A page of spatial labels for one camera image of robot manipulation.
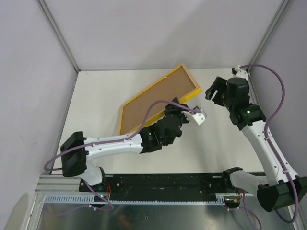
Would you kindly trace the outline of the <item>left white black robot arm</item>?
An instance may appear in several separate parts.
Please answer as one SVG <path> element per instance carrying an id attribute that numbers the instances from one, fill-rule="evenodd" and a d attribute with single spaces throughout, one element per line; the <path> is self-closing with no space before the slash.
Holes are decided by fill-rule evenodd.
<path id="1" fill-rule="evenodd" d="M 60 147 L 62 175 L 80 177 L 95 191 L 102 191 L 106 186 L 105 173 L 92 160 L 122 153 L 150 153 L 173 144 L 175 138 L 182 135 L 182 125 L 189 122 L 184 115 L 187 107 L 174 98 L 160 120 L 143 127 L 135 136 L 86 138 L 81 131 L 74 132 Z"/>

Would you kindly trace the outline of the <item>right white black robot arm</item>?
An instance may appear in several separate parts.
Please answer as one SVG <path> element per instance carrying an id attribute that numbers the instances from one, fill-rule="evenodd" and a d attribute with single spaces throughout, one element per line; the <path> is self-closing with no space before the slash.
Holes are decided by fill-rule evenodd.
<path id="1" fill-rule="evenodd" d="M 307 192 L 307 178 L 298 175 L 278 147 L 271 149 L 274 138 L 269 132 L 264 132 L 266 117 L 260 107 L 249 101 L 247 80 L 217 77 L 206 90 L 205 98 L 227 108 L 230 120 L 252 145 L 265 173 L 265 176 L 255 176 L 239 167 L 225 170 L 222 188 L 226 192 L 243 189 L 256 196 L 267 212 L 301 201 Z"/>

